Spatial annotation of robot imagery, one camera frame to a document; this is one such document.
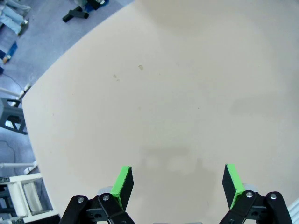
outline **bolt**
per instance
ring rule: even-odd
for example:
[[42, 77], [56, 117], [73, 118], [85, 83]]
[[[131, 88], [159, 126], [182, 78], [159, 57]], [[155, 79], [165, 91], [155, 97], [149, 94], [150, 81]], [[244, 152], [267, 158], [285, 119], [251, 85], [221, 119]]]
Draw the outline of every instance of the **bolt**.
[[109, 195], [105, 195], [105, 196], [103, 196], [103, 200], [104, 201], [107, 201], [109, 199]]
[[252, 195], [251, 192], [247, 192], [247, 193], [246, 193], [246, 197], [249, 197], [249, 198], [250, 198], [250, 197], [252, 197], [252, 196], [253, 196], [253, 195]]
[[276, 199], [276, 194], [271, 194], [270, 198], [273, 199], [273, 200], [275, 200]]
[[78, 203], [82, 203], [84, 201], [83, 197], [78, 198]]

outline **table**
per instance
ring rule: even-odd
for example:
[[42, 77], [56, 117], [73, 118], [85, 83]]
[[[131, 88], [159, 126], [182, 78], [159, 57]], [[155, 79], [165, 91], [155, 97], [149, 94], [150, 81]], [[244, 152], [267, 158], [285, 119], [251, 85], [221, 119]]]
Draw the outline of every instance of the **table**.
[[275, 45], [287, 27], [269, 26], [280, 17], [268, 5], [240, 6], [135, 1], [37, 81], [23, 108], [60, 214], [72, 196], [113, 185], [124, 165], [137, 224], [218, 223], [226, 163], [262, 195], [298, 197], [298, 91], [282, 59], [296, 47]]

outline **floor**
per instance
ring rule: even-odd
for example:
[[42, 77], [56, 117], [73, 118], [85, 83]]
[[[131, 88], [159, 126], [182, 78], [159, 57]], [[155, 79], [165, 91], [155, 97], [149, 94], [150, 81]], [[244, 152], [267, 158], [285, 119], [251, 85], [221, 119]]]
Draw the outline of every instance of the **floor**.
[[[6, 26], [0, 28], [0, 49], [7, 52], [14, 41], [18, 49], [5, 65], [0, 75], [0, 87], [20, 92], [28, 83], [36, 80], [73, 44], [99, 23], [133, 0], [110, 0], [109, 3], [90, 12], [87, 20], [73, 18], [64, 23], [62, 17], [76, 7], [73, 0], [39, 1], [21, 0], [31, 6], [27, 15], [29, 29], [21, 37]], [[10, 96], [0, 93], [0, 97]], [[0, 163], [26, 163], [35, 160], [27, 135], [0, 128]], [[22, 175], [24, 168], [1, 168], [0, 176]], [[36, 183], [42, 206], [49, 209], [49, 201], [42, 182]]]

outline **white table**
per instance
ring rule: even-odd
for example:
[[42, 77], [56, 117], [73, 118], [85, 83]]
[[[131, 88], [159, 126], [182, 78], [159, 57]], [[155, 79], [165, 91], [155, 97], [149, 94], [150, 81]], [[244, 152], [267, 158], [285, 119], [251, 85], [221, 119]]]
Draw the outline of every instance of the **white table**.
[[297, 198], [298, 101], [280, 59], [298, 45], [276, 51], [268, 33], [287, 40], [287, 27], [268, 26], [263, 13], [280, 18], [268, 8], [137, 1], [58, 59], [23, 108], [60, 214], [72, 196], [113, 185], [124, 165], [137, 224], [218, 223], [225, 163], [262, 195]]

